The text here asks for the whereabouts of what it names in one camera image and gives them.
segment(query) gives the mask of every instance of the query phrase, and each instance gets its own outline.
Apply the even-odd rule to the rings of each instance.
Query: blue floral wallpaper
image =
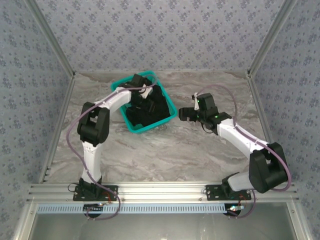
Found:
[[[23,0],[0,4],[0,239],[39,180],[69,83]]]
[[[320,239],[320,1],[298,1],[254,77]]]
[[[73,70],[249,68],[283,0],[37,0]]]

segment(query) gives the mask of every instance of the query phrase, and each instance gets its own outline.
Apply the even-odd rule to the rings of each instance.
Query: black object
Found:
[[[117,185],[103,185],[104,187],[110,189],[111,191],[118,194]],[[109,193],[108,191],[98,187],[94,183],[89,183],[80,178],[79,184],[75,187],[73,193],[73,201],[83,202],[83,201],[110,201],[115,202],[117,198],[115,195]]]
[[[284,150],[277,142],[267,145],[287,164]],[[249,180],[254,189],[265,193],[288,180],[285,168],[278,159],[266,149],[254,150],[250,154]]]
[[[152,82],[146,77],[135,74],[130,82],[121,87],[142,87],[143,85],[150,86]],[[152,92],[146,98],[143,98],[139,91],[133,92],[130,104],[125,115],[133,126],[141,124],[146,127],[170,117],[167,100],[158,85],[152,87]]]
[[[94,103],[87,101],[82,107],[81,114],[94,105]],[[96,107],[84,115],[78,123],[77,132],[80,135],[80,140],[89,142],[94,147],[102,144],[109,135],[109,122],[110,110],[106,107]]]
[[[222,179],[222,184],[220,185],[206,185],[205,194],[208,201],[226,201],[226,200],[243,200],[241,196],[244,196],[246,200],[251,200],[250,192],[247,190],[233,191],[228,183],[228,178],[237,174],[234,173]]]
[[[202,127],[211,130],[218,135],[217,126],[223,120],[231,119],[231,116],[225,112],[219,112],[211,93],[204,93],[197,96],[199,110],[193,107],[183,107],[179,109],[179,119],[181,121],[200,122]]]

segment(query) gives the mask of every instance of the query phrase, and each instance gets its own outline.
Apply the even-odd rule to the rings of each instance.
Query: enclosure wall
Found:
[[[0,239],[9,240],[70,78],[23,0],[1,0],[0,10]]]
[[[298,1],[254,76],[274,140],[320,239],[320,2]]]
[[[243,70],[283,0],[37,0],[73,70]]]

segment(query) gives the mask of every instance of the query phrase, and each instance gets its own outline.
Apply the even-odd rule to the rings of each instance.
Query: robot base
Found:
[[[103,185],[103,186],[115,192],[116,194],[118,194],[119,188],[117,185]],[[79,185],[77,185],[74,189],[73,201],[75,202],[92,202],[92,201],[115,202],[117,201],[117,198],[115,195],[98,187],[94,183],[86,182],[82,178],[80,178]]]
[[[226,195],[226,192],[221,185],[206,185],[205,194],[208,201],[240,201],[244,200],[244,198],[246,200],[251,200],[251,194],[250,192],[247,192],[247,190],[234,191]]]

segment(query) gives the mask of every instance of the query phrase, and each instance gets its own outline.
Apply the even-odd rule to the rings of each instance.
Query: black mounting bracket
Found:
[[[206,185],[205,194],[208,201],[240,201],[244,200],[244,198],[246,200],[251,200],[251,194],[247,190],[234,191],[232,194],[227,196],[223,190],[222,184]]]
[[[118,194],[119,187],[117,185],[103,185],[104,187],[110,189],[114,193]],[[82,178],[79,180],[79,185],[77,185],[73,192],[73,201],[75,202],[115,202],[117,198],[115,195],[109,193],[108,191],[98,187],[94,183],[88,183]]]
[[[238,172],[222,179],[222,184],[206,185],[205,194],[208,201],[240,201],[251,200],[249,190],[233,191],[228,183],[228,178]]]

